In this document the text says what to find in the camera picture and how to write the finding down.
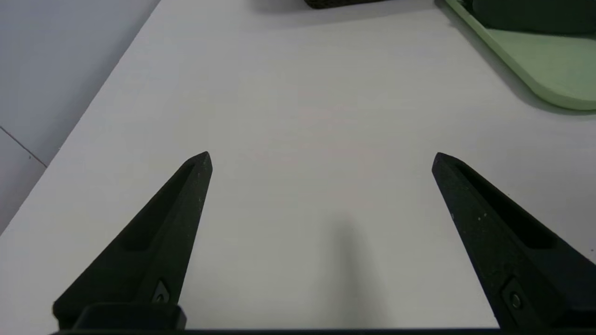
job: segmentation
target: black object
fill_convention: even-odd
[[[441,153],[433,174],[500,330],[182,330],[176,302],[211,173],[206,152],[182,165],[56,301],[58,334],[596,334],[596,266]]]
[[[356,4],[366,4],[369,2],[379,2],[385,0],[305,0],[311,8],[321,10],[324,8],[341,7]]]
[[[547,34],[596,32],[596,0],[464,0],[486,27]]]
[[[596,266],[464,162],[433,174],[502,329],[592,327]]]
[[[135,313],[133,305],[177,307],[211,173],[207,152],[190,158],[176,171],[56,300],[54,316],[60,329],[72,328],[78,320],[87,324],[79,317],[85,316],[83,310],[88,306],[97,325],[97,313],[106,315],[109,309],[94,308],[98,303],[109,303],[120,311],[122,304],[131,304],[130,314]],[[175,314],[173,310],[152,312]]]

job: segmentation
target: gray wall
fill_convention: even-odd
[[[159,0],[0,0],[0,233]]]

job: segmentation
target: white table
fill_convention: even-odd
[[[189,328],[496,327],[434,155],[595,260],[595,122],[431,1],[163,0],[0,237],[0,333],[55,330],[52,302],[204,150]]]

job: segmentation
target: screw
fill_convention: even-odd
[[[511,294],[510,297],[510,301],[511,301],[511,306],[515,309],[521,309],[522,308],[522,299],[520,298],[520,296],[513,292]]]

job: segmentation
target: light green tray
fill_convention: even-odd
[[[445,1],[539,97],[565,108],[596,110],[596,35],[488,29],[461,0]]]

